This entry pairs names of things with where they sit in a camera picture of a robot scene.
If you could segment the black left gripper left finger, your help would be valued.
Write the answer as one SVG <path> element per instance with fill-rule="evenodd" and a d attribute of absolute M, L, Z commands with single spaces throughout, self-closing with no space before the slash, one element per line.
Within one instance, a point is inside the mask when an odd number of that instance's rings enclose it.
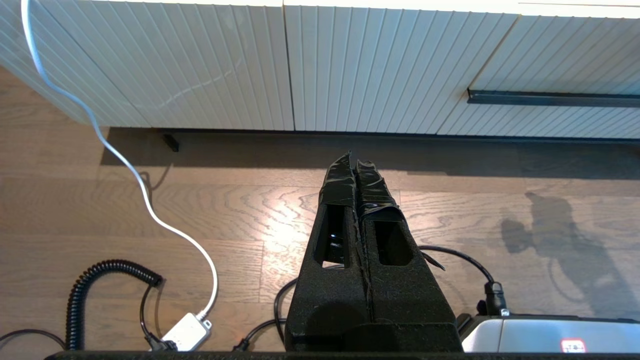
<path fill-rule="evenodd" d="M 288 352 L 336 352 L 345 333 L 371 321 L 373 231 L 361 209 L 352 153 L 327 168 L 285 322 Z"/>

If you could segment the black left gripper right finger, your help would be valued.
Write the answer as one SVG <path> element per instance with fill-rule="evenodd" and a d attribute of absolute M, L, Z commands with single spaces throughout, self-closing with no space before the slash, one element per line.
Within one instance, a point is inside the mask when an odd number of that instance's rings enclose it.
<path fill-rule="evenodd" d="M 355 166 L 366 343 L 375 351 L 460 352 L 457 318 L 370 161 Z"/>

